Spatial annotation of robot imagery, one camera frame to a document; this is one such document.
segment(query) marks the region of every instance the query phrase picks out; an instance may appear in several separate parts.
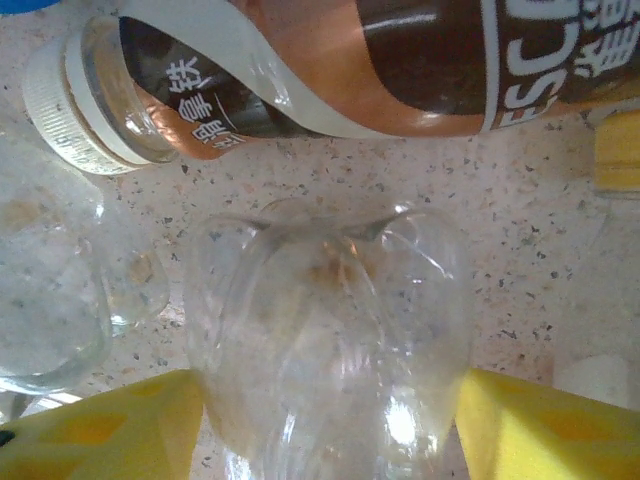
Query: bottle cap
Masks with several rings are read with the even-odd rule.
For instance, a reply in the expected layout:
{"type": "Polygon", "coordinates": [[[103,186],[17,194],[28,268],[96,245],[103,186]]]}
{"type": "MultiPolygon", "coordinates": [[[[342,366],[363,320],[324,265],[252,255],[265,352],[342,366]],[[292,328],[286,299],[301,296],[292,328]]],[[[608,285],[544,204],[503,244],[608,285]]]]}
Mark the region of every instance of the bottle cap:
{"type": "Polygon", "coordinates": [[[82,32],[58,38],[30,59],[23,82],[27,111],[49,145],[75,167],[117,175],[150,164],[111,126],[82,63],[82,32]]]}
{"type": "Polygon", "coordinates": [[[640,110],[607,117],[596,129],[594,186],[599,192],[640,192],[640,110]]]}

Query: clear plastic container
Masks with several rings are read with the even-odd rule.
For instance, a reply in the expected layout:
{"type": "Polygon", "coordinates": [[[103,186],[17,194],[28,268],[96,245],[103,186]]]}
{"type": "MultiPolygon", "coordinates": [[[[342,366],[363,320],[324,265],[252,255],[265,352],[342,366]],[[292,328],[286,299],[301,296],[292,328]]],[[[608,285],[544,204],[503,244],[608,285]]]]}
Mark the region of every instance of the clear plastic container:
{"type": "Polygon", "coordinates": [[[192,365],[227,479],[440,478],[473,331],[441,212],[261,218],[194,231],[192,365]]]}
{"type": "Polygon", "coordinates": [[[0,389],[62,390],[164,308],[167,278],[126,212],[3,100],[0,158],[0,389]]]}

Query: countertop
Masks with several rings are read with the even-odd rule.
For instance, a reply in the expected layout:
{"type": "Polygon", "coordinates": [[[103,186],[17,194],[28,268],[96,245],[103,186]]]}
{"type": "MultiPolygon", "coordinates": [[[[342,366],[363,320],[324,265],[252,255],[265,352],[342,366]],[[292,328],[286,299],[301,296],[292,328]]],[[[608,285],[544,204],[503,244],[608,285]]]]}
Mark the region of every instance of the countertop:
{"type": "MultiPolygon", "coordinates": [[[[34,49],[120,0],[63,0],[0,18],[0,88],[21,111],[20,81],[34,49]]],[[[133,212],[171,282],[154,322],[118,338],[81,396],[187,367],[183,259],[191,225],[214,212],[258,212],[274,199],[308,196],[346,209],[363,200],[409,200],[447,211],[468,234],[475,291],[473,363],[541,383],[552,372],[563,292],[604,218],[590,192],[593,128],[584,116],[535,121],[470,138],[274,140],[219,160],[181,160],[115,178],[92,177],[133,212]]],[[[448,478],[467,478],[459,446],[448,478]]],[[[216,448],[204,428],[192,478],[212,478],[216,448]]]]}

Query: coffee bottle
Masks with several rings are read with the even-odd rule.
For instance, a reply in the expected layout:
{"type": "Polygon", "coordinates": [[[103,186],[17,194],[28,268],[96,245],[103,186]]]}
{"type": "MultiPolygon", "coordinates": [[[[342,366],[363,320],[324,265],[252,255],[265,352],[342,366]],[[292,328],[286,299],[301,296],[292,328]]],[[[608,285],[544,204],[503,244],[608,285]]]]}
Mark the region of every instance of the coffee bottle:
{"type": "Polygon", "coordinates": [[[470,135],[640,94],[638,0],[136,0],[36,53],[34,123],[93,173],[263,138],[470,135]]]}

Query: granite countertop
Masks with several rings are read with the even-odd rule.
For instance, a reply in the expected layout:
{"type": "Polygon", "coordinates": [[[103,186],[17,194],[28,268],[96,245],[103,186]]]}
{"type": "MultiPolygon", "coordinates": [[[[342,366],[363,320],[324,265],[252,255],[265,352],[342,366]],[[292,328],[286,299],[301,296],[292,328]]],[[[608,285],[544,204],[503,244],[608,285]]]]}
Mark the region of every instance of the granite countertop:
{"type": "MultiPolygon", "coordinates": [[[[20,80],[30,52],[90,15],[116,13],[121,3],[63,0],[1,18],[2,93],[24,111],[20,80]]],[[[449,212],[467,232],[473,259],[473,363],[549,383],[563,291],[603,220],[605,204],[590,193],[592,143],[593,129],[575,115],[473,138],[268,141],[212,162],[92,177],[129,206],[151,237],[172,291],[165,312],[117,339],[111,357],[78,392],[187,367],[181,279],[190,225],[213,212],[257,212],[292,196],[330,199],[341,208],[352,199],[402,199],[449,212]]],[[[205,429],[193,478],[211,478],[214,450],[205,429]]],[[[453,461],[449,478],[465,478],[459,463],[453,461]]]]}

